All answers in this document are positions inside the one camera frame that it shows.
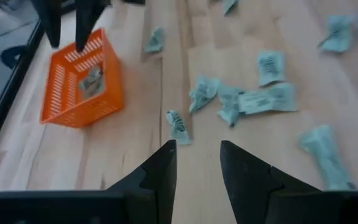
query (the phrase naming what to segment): wooden table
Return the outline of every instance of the wooden table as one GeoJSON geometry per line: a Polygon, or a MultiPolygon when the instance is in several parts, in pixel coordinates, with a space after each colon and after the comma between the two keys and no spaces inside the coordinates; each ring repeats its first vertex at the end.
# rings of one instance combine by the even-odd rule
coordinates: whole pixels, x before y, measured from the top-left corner
{"type": "MultiPolygon", "coordinates": [[[[145,7],[115,1],[96,28],[106,29],[124,65],[126,107],[84,129],[40,125],[53,52],[44,37],[0,133],[0,191],[105,189],[170,138],[167,110],[179,111],[194,137],[192,145],[178,147],[173,223],[235,223],[219,162],[223,139],[322,189],[313,159],[296,140],[328,123],[358,186],[358,39],[343,55],[316,48],[326,16],[357,12],[358,0],[240,0],[227,17],[221,2],[208,0],[148,0],[145,7]],[[150,56],[142,46],[155,26],[164,28],[165,48],[150,56]],[[256,89],[262,49],[285,53],[299,112],[243,118],[232,129],[216,114],[217,99],[188,114],[198,75],[256,89]]],[[[75,14],[68,14],[61,46],[74,35],[75,14]]]]}

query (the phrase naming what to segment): black edge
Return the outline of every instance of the black edge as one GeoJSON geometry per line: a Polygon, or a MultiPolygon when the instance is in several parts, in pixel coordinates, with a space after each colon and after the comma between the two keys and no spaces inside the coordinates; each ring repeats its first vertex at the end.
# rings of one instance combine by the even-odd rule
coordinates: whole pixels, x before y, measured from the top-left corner
{"type": "Polygon", "coordinates": [[[224,185],[238,224],[266,223],[272,195],[319,192],[230,141],[222,141],[220,157],[224,185]]]}
{"type": "MultiPolygon", "coordinates": [[[[62,15],[74,10],[74,0],[62,3],[62,15]]],[[[11,109],[16,94],[22,85],[23,79],[30,67],[44,33],[45,31],[38,21],[27,43],[27,52],[20,56],[19,61],[12,72],[11,79],[8,81],[0,96],[0,130],[5,122],[9,110],[11,109]]]]}

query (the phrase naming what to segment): orange plastic basket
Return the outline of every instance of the orange plastic basket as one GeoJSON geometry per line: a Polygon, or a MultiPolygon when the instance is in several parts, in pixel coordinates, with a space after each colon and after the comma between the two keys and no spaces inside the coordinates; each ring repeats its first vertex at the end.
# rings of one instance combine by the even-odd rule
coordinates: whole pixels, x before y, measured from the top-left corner
{"type": "Polygon", "coordinates": [[[121,66],[103,29],[89,36],[82,53],[73,43],[51,56],[40,123],[80,128],[123,107],[121,66]],[[103,69],[105,88],[83,99],[78,84],[94,65],[103,69]]]}

